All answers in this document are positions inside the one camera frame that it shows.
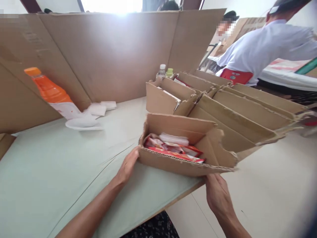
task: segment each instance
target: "white shirt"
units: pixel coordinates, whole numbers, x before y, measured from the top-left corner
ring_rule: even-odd
[[[286,24],[286,20],[276,20],[243,35],[218,58],[217,64],[253,73],[247,85],[255,86],[262,70],[277,58],[296,61],[317,57],[317,41],[313,35],[312,27],[293,26]]]

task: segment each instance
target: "patterned clothing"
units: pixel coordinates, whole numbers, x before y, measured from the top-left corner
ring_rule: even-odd
[[[163,211],[121,238],[179,238],[179,236],[166,211]]]

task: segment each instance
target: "table surface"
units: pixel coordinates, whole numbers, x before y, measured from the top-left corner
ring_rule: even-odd
[[[21,132],[0,162],[1,236],[55,237],[137,145],[145,105],[145,98],[117,104],[98,119],[103,131],[75,131],[60,119]],[[201,184],[137,163],[94,237],[120,237]]]

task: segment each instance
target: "plastic water bottle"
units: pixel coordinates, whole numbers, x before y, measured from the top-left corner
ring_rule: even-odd
[[[163,77],[166,77],[166,72],[165,72],[165,68],[166,68],[166,65],[165,64],[161,64],[159,66],[159,72],[156,74],[156,79],[158,80],[161,80]]]

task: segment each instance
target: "person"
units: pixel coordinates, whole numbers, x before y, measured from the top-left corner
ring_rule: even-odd
[[[179,6],[174,0],[165,1],[158,8],[158,11],[179,11]]]
[[[231,27],[238,19],[239,16],[237,16],[235,11],[227,12],[218,24],[217,31],[211,40],[211,44],[225,41],[230,36]]]
[[[277,58],[310,60],[317,56],[312,27],[286,24],[311,0],[277,0],[266,16],[266,25],[248,32],[217,59],[217,76],[223,68],[251,72],[248,86],[256,86],[262,70]]]
[[[125,157],[118,173],[110,183],[66,224],[56,238],[91,238],[112,202],[129,181],[138,157],[138,147],[135,147]],[[205,180],[207,203],[215,214],[226,237],[251,238],[234,212],[226,181],[219,174],[208,175]],[[125,234],[122,238],[132,237],[179,238],[173,223],[165,211]]]

